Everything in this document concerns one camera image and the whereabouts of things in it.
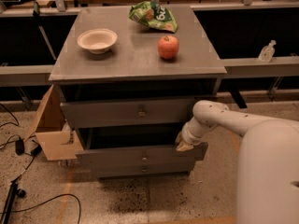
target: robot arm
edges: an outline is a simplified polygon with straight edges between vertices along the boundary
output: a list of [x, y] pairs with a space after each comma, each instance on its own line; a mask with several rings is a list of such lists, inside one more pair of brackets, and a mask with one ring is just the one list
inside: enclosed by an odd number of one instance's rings
[[238, 156], [236, 224], [299, 223], [299, 122], [230, 111], [200, 101], [178, 135], [192, 149], [220, 125], [243, 137]]

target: floor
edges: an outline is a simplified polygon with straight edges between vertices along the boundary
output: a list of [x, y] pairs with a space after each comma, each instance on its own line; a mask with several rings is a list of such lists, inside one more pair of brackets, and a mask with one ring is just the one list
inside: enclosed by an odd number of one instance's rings
[[[224, 99], [232, 110], [239, 110], [232, 99]], [[299, 101], [253, 103], [242, 112], [284, 119], [299, 120]], [[0, 144], [17, 134], [24, 137], [38, 102], [31, 111], [22, 103], [2, 103], [18, 119], [20, 126], [8, 124], [0, 128]], [[0, 107], [0, 125], [15, 121]], [[203, 161], [198, 161], [189, 175], [160, 175], [139, 178], [98, 180], [77, 161], [65, 167], [57, 161], [47, 161], [39, 153], [23, 173], [19, 189], [24, 198], [16, 197], [13, 210], [38, 205], [60, 194], [73, 194], [81, 206], [82, 224], [132, 223], [235, 223], [236, 169], [241, 138], [217, 127], [205, 136], [209, 147]], [[30, 152], [36, 144], [25, 143]], [[7, 198], [10, 181], [20, 175], [32, 157], [16, 155], [14, 143], [0, 150], [0, 211]], [[74, 196], [56, 198], [37, 208], [13, 213], [9, 223], [78, 223], [78, 201]]]

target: open cardboard box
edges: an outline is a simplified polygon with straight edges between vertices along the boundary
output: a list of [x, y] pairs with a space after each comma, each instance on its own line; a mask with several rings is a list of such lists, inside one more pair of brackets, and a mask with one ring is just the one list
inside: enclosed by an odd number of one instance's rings
[[[68, 125], [60, 108], [59, 93], [54, 86], [51, 86], [40, 102], [36, 116], [24, 137], [24, 141], [35, 133], [47, 160], [76, 159], [76, 152], [83, 150], [82, 145], [76, 132], [65, 127], [68, 127]], [[71, 133], [73, 142], [69, 142]]]

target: plastic bag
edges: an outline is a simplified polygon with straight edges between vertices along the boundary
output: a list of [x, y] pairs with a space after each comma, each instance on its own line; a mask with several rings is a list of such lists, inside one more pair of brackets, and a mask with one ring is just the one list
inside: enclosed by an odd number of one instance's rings
[[147, 1], [132, 6], [129, 18], [150, 28], [172, 33], [175, 33], [178, 28], [172, 12], [155, 2]]

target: spray bottle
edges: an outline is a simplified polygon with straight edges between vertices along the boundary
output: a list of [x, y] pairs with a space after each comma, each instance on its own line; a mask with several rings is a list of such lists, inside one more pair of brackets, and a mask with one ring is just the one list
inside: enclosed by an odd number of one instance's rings
[[260, 55], [259, 60], [265, 63], [269, 63], [273, 57], [273, 54], [275, 52], [274, 45], [276, 45], [275, 40], [271, 40], [268, 46], [263, 47]]

